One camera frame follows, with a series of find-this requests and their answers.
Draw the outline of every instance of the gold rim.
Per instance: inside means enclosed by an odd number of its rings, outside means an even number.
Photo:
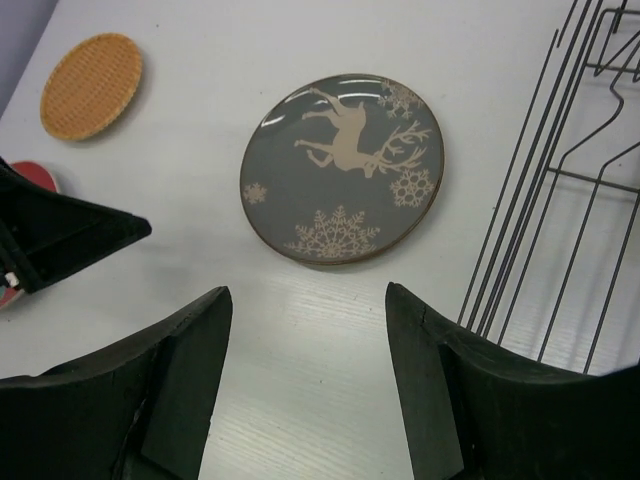
[[[260,129],[260,126],[262,125],[262,123],[273,113],[274,110],[276,110],[278,107],[280,107],[283,103],[285,103],[287,101],[288,98],[292,97],[293,95],[296,95],[297,93],[309,89],[311,86],[319,83],[319,82],[323,82],[325,80],[332,80],[334,78],[339,78],[339,77],[344,77],[344,76],[361,76],[361,77],[369,77],[372,79],[376,79],[376,80],[387,80],[387,81],[391,81],[393,83],[395,83],[396,85],[400,85],[401,87],[406,88],[407,90],[409,90],[410,92],[412,92],[414,95],[416,95],[416,97],[418,97],[421,101],[422,104],[424,105],[423,108],[426,108],[426,110],[431,114],[431,117],[433,118],[436,128],[438,130],[437,134],[438,134],[438,138],[440,139],[440,145],[441,147],[441,152],[440,152],[440,176],[438,178],[438,182],[436,183],[436,186],[433,190],[433,195],[431,195],[431,199],[429,200],[429,203],[427,203],[427,205],[425,206],[424,210],[422,211],[422,213],[420,214],[420,216],[417,218],[417,220],[411,224],[407,230],[405,230],[400,236],[398,236],[398,238],[396,238],[393,242],[390,242],[388,245],[385,245],[384,247],[381,247],[373,252],[364,254],[364,255],[360,255],[358,257],[353,257],[353,258],[348,258],[346,260],[335,260],[335,261],[317,261],[317,260],[312,260],[312,259],[306,259],[306,258],[298,258],[294,255],[289,254],[287,251],[282,250],[274,245],[272,245],[269,241],[267,241],[258,231],[258,229],[255,227],[255,225],[253,224],[253,222],[251,221],[251,217],[249,216],[248,212],[247,212],[247,206],[245,205],[245,202],[242,198],[242,177],[243,177],[243,173],[244,173],[244,168],[245,168],[245,162],[247,160],[247,152],[249,151],[249,147],[251,146],[251,143],[253,142],[256,134],[258,133],[258,130]],[[340,75],[331,75],[328,77],[323,77],[319,80],[316,80],[314,82],[308,83],[306,85],[304,85],[303,87],[300,87],[299,89],[295,90],[294,92],[290,93],[289,95],[287,95],[286,97],[284,97],[282,100],[280,100],[271,110],[269,110],[269,112],[262,118],[262,120],[260,121],[260,123],[258,123],[258,126],[255,128],[255,130],[253,131],[253,133],[251,134],[251,138],[249,139],[249,143],[247,144],[247,147],[245,148],[244,151],[244,155],[242,157],[242,165],[240,167],[240,180],[239,180],[239,186],[240,186],[240,202],[242,203],[242,210],[244,211],[244,215],[247,218],[247,221],[249,222],[249,225],[251,225],[251,228],[253,229],[253,231],[256,233],[256,235],[258,235],[258,237],[260,238],[260,240],[262,240],[269,248],[271,248],[272,250],[276,251],[277,253],[279,253],[280,255],[289,258],[291,260],[294,260],[298,263],[302,263],[304,265],[324,265],[324,266],[337,266],[337,265],[348,265],[351,263],[360,263],[360,262],[364,262],[366,260],[370,260],[372,258],[378,257],[382,254],[384,254],[385,252],[387,252],[388,250],[392,249],[393,247],[395,247],[398,243],[400,243],[402,240],[404,240],[417,226],[418,224],[420,224],[420,222],[424,219],[424,217],[427,215],[427,213],[429,212],[429,210],[431,210],[431,207],[433,205],[433,202],[436,199],[436,196],[438,195],[438,192],[440,191],[440,185],[442,184],[442,179],[444,178],[444,170],[445,170],[445,154],[444,154],[444,139],[442,138],[442,130],[440,129],[440,124],[438,123],[438,119],[436,118],[436,116],[433,114],[433,111],[431,110],[431,108],[429,107],[429,105],[427,104],[427,102],[424,101],[424,99],[418,95],[413,89],[407,87],[405,84],[400,83],[400,82],[396,82],[395,80],[391,80],[390,78],[387,77],[382,77],[380,75],[372,75],[369,73],[343,73]]]

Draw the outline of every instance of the decorative plate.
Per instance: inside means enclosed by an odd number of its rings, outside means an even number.
[[[47,169],[35,162],[16,162],[11,164],[11,168],[39,187],[46,188],[51,192],[60,191],[53,175],[51,175]],[[23,293],[23,290],[15,290],[13,288],[0,286],[0,308],[6,307],[22,296]]]
[[[260,123],[240,174],[256,233],[305,263],[375,256],[420,222],[438,192],[438,123],[407,87],[371,75],[320,80]]]

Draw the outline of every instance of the red and white object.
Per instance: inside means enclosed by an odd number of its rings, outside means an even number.
[[[11,168],[39,187],[46,188],[52,192],[60,192],[53,175],[42,165],[25,161],[11,164]],[[0,287],[0,308],[6,307],[23,293],[23,290]]]

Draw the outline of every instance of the white table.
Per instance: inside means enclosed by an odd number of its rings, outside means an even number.
[[[548,42],[569,0],[60,0],[0,121],[0,154],[49,166],[71,195],[154,232],[0,315],[0,376],[39,374],[228,285],[231,339],[203,479],[413,478],[384,292],[456,318]],[[106,134],[73,144],[39,120],[58,60],[122,32],[144,80]],[[375,260],[297,265],[253,233],[244,148],[285,95],[343,72],[392,77],[436,114],[445,179],[412,235]]]

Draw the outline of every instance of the wire rack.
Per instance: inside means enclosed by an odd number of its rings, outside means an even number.
[[[458,319],[591,374],[640,355],[640,10],[606,3],[551,38]]]

